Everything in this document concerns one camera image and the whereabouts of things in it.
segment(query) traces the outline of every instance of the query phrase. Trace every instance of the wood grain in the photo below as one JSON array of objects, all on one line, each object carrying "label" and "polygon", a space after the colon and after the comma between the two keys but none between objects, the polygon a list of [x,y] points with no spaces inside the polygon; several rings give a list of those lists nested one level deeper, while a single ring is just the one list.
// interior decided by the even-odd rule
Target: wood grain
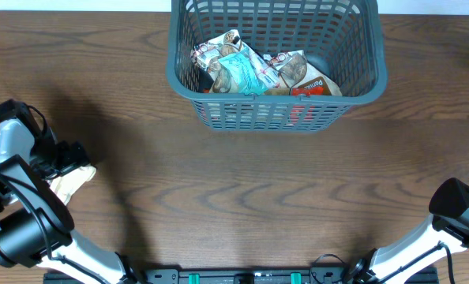
[{"label": "wood grain", "polygon": [[[469,17],[382,16],[389,85],[315,135],[213,133],[167,85],[168,13],[0,12],[0,102],[39,108],[99,167],[77,228],[142,263],[355,260],[469,183]],[[446,263],[437,263],[447,282]],[[469,283],[469,252],[454,256]],[[0,267],[0,283],[43,270]]]}]

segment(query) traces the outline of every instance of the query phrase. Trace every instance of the food package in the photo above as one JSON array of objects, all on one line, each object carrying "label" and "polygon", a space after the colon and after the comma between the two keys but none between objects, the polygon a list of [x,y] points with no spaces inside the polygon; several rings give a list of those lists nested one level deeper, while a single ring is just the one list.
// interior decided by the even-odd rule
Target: food package
[{"label": "food package", "polygon": [[316,86],[313,88],[271,88],[265,91],[265,95],[305,95],[310,97],[311,95],[322,95],[324,88]]},{"label": "food package", "polygon": [[247,48],[238,53],[219,58],[219,63],[223,68],[212,86],[213,91],[260,95],[268,89],[257,78],[255,70],[250,64]]},{"label": "food package", "polygon": [[323,95],[342,95],[335,82],[308,63],[303,50],[279,53],[275,57],[265,54],[263,58],[279,71],[283,88],[322,87]]},{"label": "food package", "polygon": [[214,80],[211,92],[238,92],[239,88],[231,88],[234,74],[219,63],[219,59],[233,53],[244,51],[255,76],[266,88],[278,88],[280,79],[278,71],[270,67],[255,51],[241,41],[238,30],[230,30],[223,35],[210,39],[206,43],[196,45],[191,51],[191,60],[206,71]]}]

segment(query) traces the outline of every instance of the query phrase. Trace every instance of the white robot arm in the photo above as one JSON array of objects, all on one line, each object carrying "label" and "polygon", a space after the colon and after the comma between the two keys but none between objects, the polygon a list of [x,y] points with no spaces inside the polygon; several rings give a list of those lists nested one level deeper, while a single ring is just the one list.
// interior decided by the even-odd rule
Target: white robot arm
[{"label": "white robot arm", "polygon": [[[126,258],[102,250],[74,229],[66,206],[45,181],[88,164],[87,156],[79,144],[58,144],[43,116],[40,129],[29,112],[31,109],[36,110],[14,101],[0,105],[0,213],[14,200],[24,205],[0,220],[0,264],[52,268],[84,283],[148,283],[144,275],[149,273],[136,270]],[[394,244],[374,249],[341,280],[405,283],[440,258],[469,249],[469,186],[455,178],[447,180],[434,194],[429,210],[431,215],[422,224]],[[301,273],[290,273],[288,278],[267,276],[265,283],[289,279],[292,284],[302,281],[321,284],[313,269],[305,276],[308,280],[302,279]],[[199,283],[198,274],[187,272],[187,278],[172,275],[173,281],[169,283]],[[263,276],[258,271],[252,277]],[[253,278],[242,281],[239,277],[233,279],[254,283]],[[163,278],[153,279],[153,283],[156,281],[168,283]],[[208,279],[210,284],[226,281],[213,276]]]}]

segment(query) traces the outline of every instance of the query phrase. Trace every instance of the black cable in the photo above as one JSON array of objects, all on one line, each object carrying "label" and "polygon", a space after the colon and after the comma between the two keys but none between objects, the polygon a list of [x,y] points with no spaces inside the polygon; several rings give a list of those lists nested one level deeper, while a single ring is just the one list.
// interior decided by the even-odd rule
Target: black cable
[{"label": "black cable", "polygon": [[456,284],[456,280],[454,280],[454,267],[452,267],[452,254],[446,244],[441,243],[441,246],[447,252],[448,279],[450,280],[450,284]]},{"label": "black cable", "polygon": [[[27,189],[30,189],[32,190],[39,198],[43,199],[43,197],[39,194],[38,191],[36,191],[36,189],[34,189],[33,187],[31,187],[30,185],[26,184],[25,182],[23,181],[19,181],[17,180],[16,178],[13,178],[13,177],[9,177],[7,175],[4,175],[4,174],[0,174],[1,175],[1,178],[3,179],[6,179],[6,181],[11,181],[11,182],[15,182],[17,183],[18,185],[21,185],[21,186],[24,186],[25,188]],[[63,264],[67,264],[67,265],[70,265],[71,267],[77,269],[78,271],[80,271],[82,274],[85,274],[93,279],[95,279],[97,282],[101,283],[101,284],[105,284],[105,281],[101,280],[98,276],[94,275],[93,273],[85,270],[82,266],[78,265],[77,263],[73,262],[72,260],[68,260],[65,256],[63,257],[52,257],[52,252],[51,252],[51,245],[50,243],[48,242],[48,238],[47,238],[47,235],[44,234],[43,235],[43,239],[45,240],[45,247],[46,247],[46,250],[47,250],[47,257],[49,260],[53,260],[53,261],[60,261],[61,263]]]},{"label": "black cable", "polygon": [[43,121],[42,135],[45,135],[48,129],[47,119],[45,119],[45,116],[41,112],[39,112],[39,110],[35,108],[34,106],[28,105],[28,108],[34,110],[42,118],[42,121]]},{"label": "black cable", "polygon": [[7,179],[3,177],[2,174],[0,174],[0,182],[5,185],[6,187],[9,188],[9,190],[17,196],[17,198],[22,202],[24,207],[31,213],[31,215],[35,218],[36,222],[38,223],[39,230],[41,231],[43,235],[43,240],[45,241],[45,248],[47,250],[47,257],[49,260],[52,258],[52,252],[51,252],[51,243],[48,240],[47,232],[45,229],[45,225],[43,224],[42,219],[38,216],[38,213],[36,212],[35,208],[31,205],[31,202],[22,194],[19,192],[10,182],[8,182]]},{"label": "black cable", "polygon": [[46,250],[46,253],[47,253],[47,258],[51,261],[60,261],[61,263],[63,264],[67,264],[67,265],[70,265],[71,267],[77,269],[79,272],[81,272],[82,274],[84,275],[87,275],[88,277],[91,277],[93,278],[94,280],[96,280],[97,282],[101,283],[101,284],[105,284],[105,281],[103,281],[101,278],[99,278],[97,275],[94,275],[93,273],[85,270],[83,267],[81,267],[80,265],[78,265],[77,263],[74,263],[73,261],[71,260],[68,260],[66,259],[65,256],[63,257],[52,257],[52,248],[51,248],[51,243],[48,239],[48,236],[47,236],[47,232],[46,232],[46,229],[45,229],[45,225],[43,224],[43,221],[42,219],[38,216],[38,212],[36,211],[36,209],[31,205],[31,202],[29,202],[28,198],[26,198],[26,196],[24,196],[22,194],[22,192],[19,192],[15,186],[13,186],[11,184],[11,182],[15,182],[19,185],[22,185],[24,187],[26,187],[27,189],[30,189],[32,190],[39,198],[43,199],[43,197],[38,193],[38,191],[36,191],[36,189],[34,189],[33,187],[31,187],[30,185],[26,184],[25,182],[23,181],[19,181],[13,177],[9,177],[9,176],[6,176],[4,174],[1,174],[0,173],[0,182],[7,186],[9,188],[9,190],[15,194],[17,196],[17,198],[21,201],[21,203],[24,205],[24,207],[31,213],[31,215],[35,218],[36,222],[38,223],[38,227],[39,227],[39,230],[41,231],[42,233],[42,237],[43,237],[43,241],[45,242],[45,250]]},{"label": "black cable", "polygon": [[415,265],[417,262],[425,259],[427,256],[430,254],[437,252],[441,249],[445,249],[447,252],[447,264],[448,264],[448,277],[450,279],[451,284],[456,284],[454,281],[454,270],[452,268],[452,254],[450,253],[450,249],[448,249],[448,246],[444,244],[443,242],[438,242],[437,245],[435,245],[432,249],[428,250],[427,252],[424,252],[422,255],[417,256],[415,259],[413,259],[411,262],[407,263],[407,265],[404,265],[400,268],[398,268],[397,271],[392,272],[390,275],[385,276],[382,280],[379,280],[377,283],[386,283],[389,279],[393,278],[394,276],[398,275],[399,273],[407,270],[411,266]]},{"label": "black cable", "polygon": [[[337,260],[339,260],[344,266],[345,266],[345,269],[347,269],[347,264],[342,260],[340,259],[337,255],[335,254],[332,254],[332,253],[325,253],[323,254],[322,256],[319,256],[315,261],[312,262],[312,266],[314,264],[317,264],[319,261],[323,260],[324,258],[326,257],[334,257],[336,258]],[[320,282],[319,279],[317,279],[317,276],[315,275],[315,273],[310,273],[310,275],[312,275],[313,279],[315,280],[315,282],[317,282],[318,284],[324,284],[323,282]],[[340,276],[340,279],[336,280],[336,281],[332,281],[331,284],[336,284],[336,283],[341,283],[343,281],[343,278],[342,276]]]}]

